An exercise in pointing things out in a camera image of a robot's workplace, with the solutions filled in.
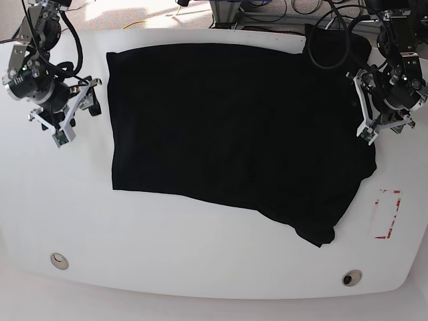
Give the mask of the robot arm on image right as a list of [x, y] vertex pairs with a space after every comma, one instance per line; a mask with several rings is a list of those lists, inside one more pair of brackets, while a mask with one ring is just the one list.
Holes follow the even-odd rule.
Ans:
[[412, 112], [427, 103], [427, 81], [423, 78], [418, 34], [427, 18], [426, 1], [366, 1], [368, 17], [377, 18], [377, 47], [385, 58], [381, 66], [363, 65], [353, 79], [363, 121], [357, 136], [372, 144], [379, 132], [401, 133], [414, 127]]

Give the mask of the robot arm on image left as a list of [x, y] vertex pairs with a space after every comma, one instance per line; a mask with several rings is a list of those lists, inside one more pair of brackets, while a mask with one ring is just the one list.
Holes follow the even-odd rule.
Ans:
[[[35, 113], [41, 116], [43, 130], [53, 126], [59, 131], [66, 119], [68, 102], [79, 93], [84, 96], [78, 108], [88, 110], [91, 116], [102, 113], [95, 86], [99, 79], [79, 76], [84, 62], [83, 48], [76, 29], [66, 12], [70, 1], [23, 1], [24, 18], [13, 36], [14, 46], [3, 85], [15, 100], [27, 98], [37, 105]], [[51, 50], [62, 34], [62, 25], [71, 31], [76, 44], [78, 60], [54, 65]]]

